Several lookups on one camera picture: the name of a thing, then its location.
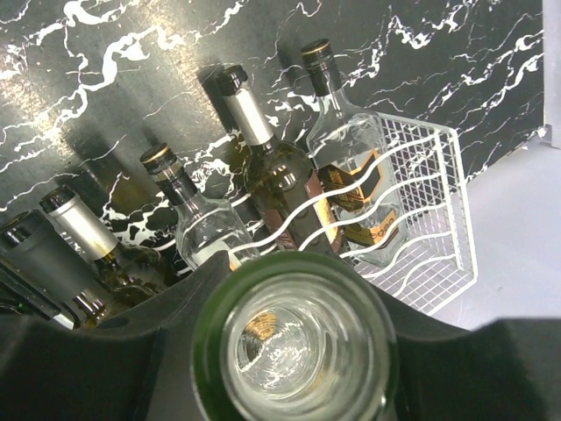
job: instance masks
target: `bottle mouth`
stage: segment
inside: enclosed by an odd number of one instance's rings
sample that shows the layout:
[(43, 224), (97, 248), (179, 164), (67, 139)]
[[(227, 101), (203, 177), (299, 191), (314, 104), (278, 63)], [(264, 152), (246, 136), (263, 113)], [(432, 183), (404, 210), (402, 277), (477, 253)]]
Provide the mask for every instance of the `bottle mouth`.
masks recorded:
[[(385, 309), (339, 262), (283, 254), (248, 262), (231, 275), (229, 281), (239, 283), (244, 271), (259, 276), (259, 264), (269, 273), (277, 266), (277, 274), (261, 277), (230, 309), (218, 361), (207, 362), (219, 366), (226, 394), (245, 419), (374, 419), (393, 394), (394, 333)], [(296, 261), (284, 261), (282, 269), (280, 260), (291, 257)], [(315, 273), (295, 268), (316, 257), (323, 265)]]

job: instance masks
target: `white wire rack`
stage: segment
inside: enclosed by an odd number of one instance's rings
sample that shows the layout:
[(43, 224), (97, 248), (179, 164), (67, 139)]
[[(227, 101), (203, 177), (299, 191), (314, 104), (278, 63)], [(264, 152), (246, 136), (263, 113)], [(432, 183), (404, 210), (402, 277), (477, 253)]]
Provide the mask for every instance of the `white wire rack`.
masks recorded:
[[(449, 127), (380, 114), (388, 152), (382, 154), (366, 173), (344, 189), (332, 190), (309, 199), (299, 206), (277, 232), (261, 241), (232, 250), (262, 247), (273, 243), (298, 213), (324, 197), (355, 189), (365, 181), (382, 160), (391, 160), (397, 179), (390, 190), (399, 190), (404, 214), (387, 229), (392, 232), (403, 219), (408, 224), (408, 241), (385, 268), (366, 263), (357, 271), (369, 282), (426, 314), (433, 314), (470, 288), (477, 280), (465, 177), (460, 158), (458, 134)], [(353, 220), (339, 221), (310, 235), (301, 245), (333, 226), (344, 226), (368, 218), (381, 203), (381, 197), (369, 212)], [(342, 254), (357, 256), (383, 246), (374, 246)]]

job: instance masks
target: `bottle label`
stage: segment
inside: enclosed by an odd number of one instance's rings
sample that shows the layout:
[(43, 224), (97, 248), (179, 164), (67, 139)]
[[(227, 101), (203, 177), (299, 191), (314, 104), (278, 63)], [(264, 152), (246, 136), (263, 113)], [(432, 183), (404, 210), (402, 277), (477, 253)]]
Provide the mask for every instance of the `bottle label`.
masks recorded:
[(230, 270), (233, 272), (240, 266), (242, 266), (241, 261), (239, 261), (239, 259), (233, 254), (230, 254)]
[[(366, 228), (360, 224), (350, 224), (344, 229), (344, 235), (349, 241), (359, 244), (361, 246), (373, 246), (374, 244), (380, 243), (384, 235), (386, 235), (389, 226), (397, 219), (397, 214), (395, 210), (389, 212), (389, 215), (382, 221), (380, 225)], [(387, 247), (392, 242), (392, 239), (397, 235), (398, 228), (395, 227), (383, 246), (378, 248), (382, 250)]]
[[(264, 212), (260, 212), (260, 214), (269, 232), (277, 232), (284, 222), (280, 213), (275, 209), (265, 210)], [(277, 240), (275, 241), (280, 247), (284, 248), (285, 250), (298, 249), (295, 240), (292, 238), (288, 230), (285, 230), (279, 237), (277, 237)]]
[[(312, 173), (312, 176), (305, 185), (305, 189), (310, 199), (323, 193), (322, 184), (319, 181), (316, 171)], [(322, 199), (314, 204), (314, 210), (316, 211), (317, 218), (322, 226), (327, 226), (335, 222), (335, 216), (333, 215), (333, 211), (331, 210), (330, 203), (327, 199)], [(331, 248), (335, 253), (337, 253), (339, 248), (341, 248), (341, 243), (343, 242), (343, 234), (341, 233), (341, 230), (339, 230), (338, 227), (330, 228), (325, 232), (325, 235), (327, 235), (327, 238), (331, 243)]]
[[(318, 174), (323, 183), (323, 188), (325, 191), (332, 191), (350, 186), (365, 174), (371, 164), (376, 161), (379, 156), (378, 152), (373, 150), (362, 165), (348, 173), (332, 164), (320, 168)], [(330, 197), (330, 200), (346, 211), (360, 211), (366, 206), (380, 186), (382, 177), (383, 174), (380, 170), (380, 166), (377, 166), (370, 174), (370, 177), (356, 189), (342, 195)]]
[(249, 332), (259, 340), (267, 340), (274, 335), (277, 317), (270, 311), (258, 314), (245, 325), (245, 332)]

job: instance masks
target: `clear glass bottle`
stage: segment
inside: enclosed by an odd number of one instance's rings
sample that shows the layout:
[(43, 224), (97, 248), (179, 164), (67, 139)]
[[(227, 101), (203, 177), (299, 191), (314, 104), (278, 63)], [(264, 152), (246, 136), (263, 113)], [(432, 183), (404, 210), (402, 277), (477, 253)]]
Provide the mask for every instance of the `clear glass bottle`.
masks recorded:
[[(322, 185), (304, 151), (277, 139), (241, 66), (225, 69), (217, 76), (217, 84), (250, 149), (251, 157), (244, 169), (245, 189), (252, 195), (267, 229), (276, 232), (298, 206), (323, 193)], [(328, 201), (320, 200), (293, 219), (277, 238), (277, 245), (296, 250), (309, 235), (333, 222)], [(333, 228), (316, 237), (306, 250), (336, 254), (342, 242), (342, 230)]]
[(39, 290), (75, 317), (74, 327), (96, 327), (128, 310), (38, 210), (24, 212), (0, 227), (3, 258)]
[[(387, 151), (378, 114), (359, 108), (346, 97), (330, 42), (320, 39), (302, 49), (302, 58), (316, 91), (319, 117), (306, 139), (312, 160), (326, 190), (346, 187), (364, 175), (372, 162)], [(359, 188), (332, 197), (339, 220), (349, 220), (368, 212), (378, 198), (396, 183), (389, 158), (383, 160)], [(357, 258), (385, 267), (407, 240), (407, 224), (402, 221), (387, 228), (403, 214), (398, 190), (385, 196), (368, 218), (344, 228), (351, 250), (378, 244), (376, 250)]]
[(276, 253), (245, 265), (205, 303), (193, 338), (207, 419), (370, 421), (392, 406), (398, 360), (387, 311), (328, 256)]
[[(229, 252), (252, 242), (230, 202), (203, 196), (167, 144), (153, 147), (140, 157), (140, 162), (177, 211), (175, 243), (193, 270), (219, 250)], [(253, 247), (230, 253), (231, 269), (256, 257), (259, 251)]]
[(176, 282), (160, 253), (121, 243), (68, 186), (45, 195), (40, 205), (85, 252), (101, 281), (131, 305), (143, 303)]

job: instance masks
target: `wire rack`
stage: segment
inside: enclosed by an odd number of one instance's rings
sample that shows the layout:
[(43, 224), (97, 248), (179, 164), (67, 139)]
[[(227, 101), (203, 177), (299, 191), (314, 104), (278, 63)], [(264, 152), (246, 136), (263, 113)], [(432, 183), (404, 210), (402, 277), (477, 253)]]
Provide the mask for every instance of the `wire rack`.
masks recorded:
[[(385, 268), (359, 263), (356, 270), (369, 282), (384, 289), (411, 307), (433, 314), (477, 281), (472, 222), (455, 130), (417, 120), (379, 114), (388, 151), (372, 163), (364, 175), (350, 186), (309, 199), (290, 214), (277, 232), (261, 241), (239, 246), (263, 247), (275, 241), (302, 210), (324, 197), (346, 193), (358, 187), (382, 160), (391, 160), (404, 213), (387, 229), (392, 232), (403, 219), (408, 224), (408, 241)], [(333, 226), (359, 222), (374, 213), (385, 195), (359, 218), (339, 221), (314, 232), (300, 250)], [(343, 253), (357, 257), (385, 243)]]

